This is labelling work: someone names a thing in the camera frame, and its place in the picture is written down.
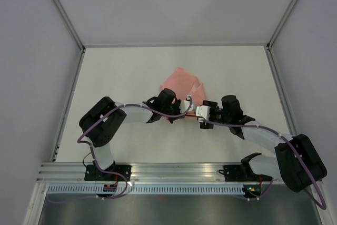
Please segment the pink satin napkin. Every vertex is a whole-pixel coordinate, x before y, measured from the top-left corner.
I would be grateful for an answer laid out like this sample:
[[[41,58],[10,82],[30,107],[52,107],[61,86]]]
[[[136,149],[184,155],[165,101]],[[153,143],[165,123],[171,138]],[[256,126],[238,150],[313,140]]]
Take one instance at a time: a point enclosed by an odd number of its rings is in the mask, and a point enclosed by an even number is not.
[[[190,95],[195,104],[195,111],[197,106],[201,106],[203,101],[206,100],[206,92],[204,84],[200,79],[178,67],[160,86],[160,91],[163,89],[170,89],[175,92],[177,99],[184,100]],[[185,114],[186,116],[195,116],[193,113]]]

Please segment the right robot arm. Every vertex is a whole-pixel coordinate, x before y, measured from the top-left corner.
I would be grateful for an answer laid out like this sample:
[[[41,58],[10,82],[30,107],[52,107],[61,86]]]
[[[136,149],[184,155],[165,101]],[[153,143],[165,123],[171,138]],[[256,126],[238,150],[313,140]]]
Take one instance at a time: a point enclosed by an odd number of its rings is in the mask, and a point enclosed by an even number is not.
[[[240,165],[244,179],[266,176],[282,180],[290,190],[300,192],[327,176],[327,169],[308,136],[282,134],[261,125],[255,118],[243,113],[235,95],[226,95],[221,102],[219,107],[216,102],[204,101],[196,108],[200,128],[226,126],[233,135],[273,154],[264,156],[255,152],[244,157]]]

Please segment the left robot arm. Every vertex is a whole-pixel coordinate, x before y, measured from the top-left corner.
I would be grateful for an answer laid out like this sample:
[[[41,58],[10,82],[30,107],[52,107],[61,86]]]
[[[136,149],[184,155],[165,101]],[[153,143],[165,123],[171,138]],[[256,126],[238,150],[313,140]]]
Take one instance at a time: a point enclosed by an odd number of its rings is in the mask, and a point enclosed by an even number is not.
[[[87,144],[96,174],[104,181],[114,177],[115,163],[112,156],[110,141],[122,124],[154,123],[165,117],[170,122],[184,117],[191,108],[191,98],[182,101],[170,89],[162,90],[139,104],[123,104],[105,96],[100,99],[79,121],[83,134],[78,143]]]

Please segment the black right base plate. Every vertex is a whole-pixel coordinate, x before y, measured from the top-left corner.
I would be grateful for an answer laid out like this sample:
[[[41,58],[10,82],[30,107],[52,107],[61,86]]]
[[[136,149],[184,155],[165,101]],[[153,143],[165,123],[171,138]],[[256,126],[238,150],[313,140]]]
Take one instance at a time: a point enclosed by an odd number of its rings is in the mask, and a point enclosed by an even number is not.
[[[271,177],[267,175],[257,175],[253,172],[246,172],[241,165],[223,165],[222,169],[217,171],[224,176],[225,182],[270,182]]]

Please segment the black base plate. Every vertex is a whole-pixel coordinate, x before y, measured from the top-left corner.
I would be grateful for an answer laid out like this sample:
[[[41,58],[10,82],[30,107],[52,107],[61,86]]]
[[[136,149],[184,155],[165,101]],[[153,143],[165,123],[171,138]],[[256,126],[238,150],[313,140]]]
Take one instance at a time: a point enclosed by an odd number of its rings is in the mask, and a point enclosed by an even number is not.
[[[106,173],[100,171],[95,165],[87,165],[86,171],[84,175],[85,181],[124,181],[123,177],[129,181],[131,177],[132,166],[129,164],[117,164],[112,165],[110,168],[107,169],[109,172],[114,172],[114,174]]]
[[[270,182],[271,177],[267,175],[257,175],[253,172],[246,172],[241,165],[223,165],[222,169],[217,171],[224,176],[225,182]]]

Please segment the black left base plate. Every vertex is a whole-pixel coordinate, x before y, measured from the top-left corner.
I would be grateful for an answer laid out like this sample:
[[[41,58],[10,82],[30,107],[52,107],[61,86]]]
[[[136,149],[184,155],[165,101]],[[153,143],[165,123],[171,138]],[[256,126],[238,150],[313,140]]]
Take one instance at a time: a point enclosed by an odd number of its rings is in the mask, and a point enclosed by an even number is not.
[[[114,174],[106,173],[100,171],[95,165],[87,165],[86,171],[84,175],[85,181],[124,181],[123,177],[129,181],[131,177],[132,166],[129,164],[117,164],[112,165],[110,168],[107,169],[109,172],[114,172]]]

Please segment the aluminium front rail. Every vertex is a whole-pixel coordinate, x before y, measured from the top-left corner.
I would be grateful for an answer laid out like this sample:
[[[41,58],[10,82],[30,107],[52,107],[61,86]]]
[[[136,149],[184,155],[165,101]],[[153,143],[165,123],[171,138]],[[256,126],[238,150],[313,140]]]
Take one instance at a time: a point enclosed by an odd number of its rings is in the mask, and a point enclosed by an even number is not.
[[[159,183],[231,183],[217,171],[225,163],[131,163],[131,182],[143,184]],[[39,168],[36,181],[44,183],[82,183],[86,166],[82,163],[43,163]]]

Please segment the right aluminium frame post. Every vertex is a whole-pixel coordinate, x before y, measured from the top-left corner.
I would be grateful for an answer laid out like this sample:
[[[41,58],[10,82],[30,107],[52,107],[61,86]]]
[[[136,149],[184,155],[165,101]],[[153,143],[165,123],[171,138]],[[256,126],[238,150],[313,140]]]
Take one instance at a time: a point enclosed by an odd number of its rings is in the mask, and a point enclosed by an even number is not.
[[[288,21],[290,15],[292,14],[298,2],[299,0],[290,0],[290,2],[288,3],[284,13],[281,16],[280,21],[278,22],[275,30],[272,33],[272,36],[270,37],[269,41],[267,42],[265,46],[268,51],[270,51],[272,46],[275,44],[276,40],[279,37],[279,34],[283,30],[286,22]]]

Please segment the aluminium frame post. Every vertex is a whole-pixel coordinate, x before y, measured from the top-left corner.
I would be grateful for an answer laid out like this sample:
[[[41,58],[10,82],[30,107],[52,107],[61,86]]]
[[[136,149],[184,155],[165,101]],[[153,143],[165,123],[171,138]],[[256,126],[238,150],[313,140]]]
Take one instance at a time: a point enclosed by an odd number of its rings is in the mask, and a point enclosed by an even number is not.
[[[75,27],[73,26],[63,4],[60,0],[51,0],[53,5],[55,6],[58,14],[60,15],[66,29],[68,30],[69,34],[71,35],[73,41],[77,45],[77,47],[80,49],[81,52],[85,51],[85,46],[82,43],[77,31],[75,30]]]
[[[270,51],[272,46],[275,44],[276,40],[279,37],[279,34],[283,30],[286,22],[288,21],[290,15],[292,14],[298,2],[299,0],[290,0],[290,2],[288,3],[284,13],[281,16],[280,21],[278,22],[275,30],[272,33],[272,36],[270,37],[269,41],[267,42],[265,46],[268,51]]]

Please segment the left aluminium frame post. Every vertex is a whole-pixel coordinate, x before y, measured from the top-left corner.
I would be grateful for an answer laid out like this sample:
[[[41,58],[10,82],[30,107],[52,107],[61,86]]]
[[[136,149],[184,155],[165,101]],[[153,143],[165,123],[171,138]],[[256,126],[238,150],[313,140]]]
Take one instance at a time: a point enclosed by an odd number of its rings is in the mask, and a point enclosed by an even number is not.
[[[55,6],[58,14],[60,15],[66,29],[68,30],[69,34],[71,35],[73,41],[77,45],[77,47],[80,49],[81,52],[85,51],[85,46],[82,43],[77,31],[75,30],[75,27],[73,26],[63,4],[60,0],[51,0],[53,5]]]

